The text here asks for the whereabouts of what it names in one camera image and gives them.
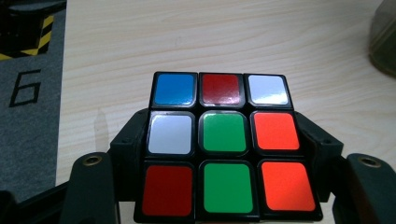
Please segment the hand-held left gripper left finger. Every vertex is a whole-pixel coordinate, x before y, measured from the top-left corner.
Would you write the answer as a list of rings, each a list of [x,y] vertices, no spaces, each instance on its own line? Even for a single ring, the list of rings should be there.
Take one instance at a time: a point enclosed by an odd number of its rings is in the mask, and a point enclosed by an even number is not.
[[[119,202],[135,202],[137,199],[148,116],[147,108],[135,112],[110,143],[108,154]]]

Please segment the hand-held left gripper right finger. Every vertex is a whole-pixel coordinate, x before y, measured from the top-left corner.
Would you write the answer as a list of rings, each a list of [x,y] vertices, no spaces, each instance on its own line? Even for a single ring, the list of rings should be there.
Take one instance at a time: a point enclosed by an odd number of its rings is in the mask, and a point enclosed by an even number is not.
[[[300,112],[295,113],[316,186],[318,199],[326,203],[331,194],[331,166],[341,156],[344,144]]]

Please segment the multicoloured puzzle cube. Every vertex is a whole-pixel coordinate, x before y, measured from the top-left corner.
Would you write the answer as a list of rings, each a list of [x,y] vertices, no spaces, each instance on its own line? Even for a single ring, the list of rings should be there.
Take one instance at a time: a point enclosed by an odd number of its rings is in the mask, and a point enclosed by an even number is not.
[[[145,137],[139,223],[322,218],[282,75],[157,72]]]

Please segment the grey translucent storage box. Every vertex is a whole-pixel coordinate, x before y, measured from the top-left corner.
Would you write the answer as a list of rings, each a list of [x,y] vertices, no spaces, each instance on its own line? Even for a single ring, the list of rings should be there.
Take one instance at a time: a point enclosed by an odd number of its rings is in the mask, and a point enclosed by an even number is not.
[[[369,58],[378,70],[396,77],[396,0],[383,0],[375,11]]]

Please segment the black stand with hazard-striped base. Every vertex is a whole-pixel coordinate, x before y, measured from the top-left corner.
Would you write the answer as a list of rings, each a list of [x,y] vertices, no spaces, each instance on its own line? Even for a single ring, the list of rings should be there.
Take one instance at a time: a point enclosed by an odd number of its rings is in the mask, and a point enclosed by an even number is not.
[[[0,61],[45,53],[67,0],[0,0]]]

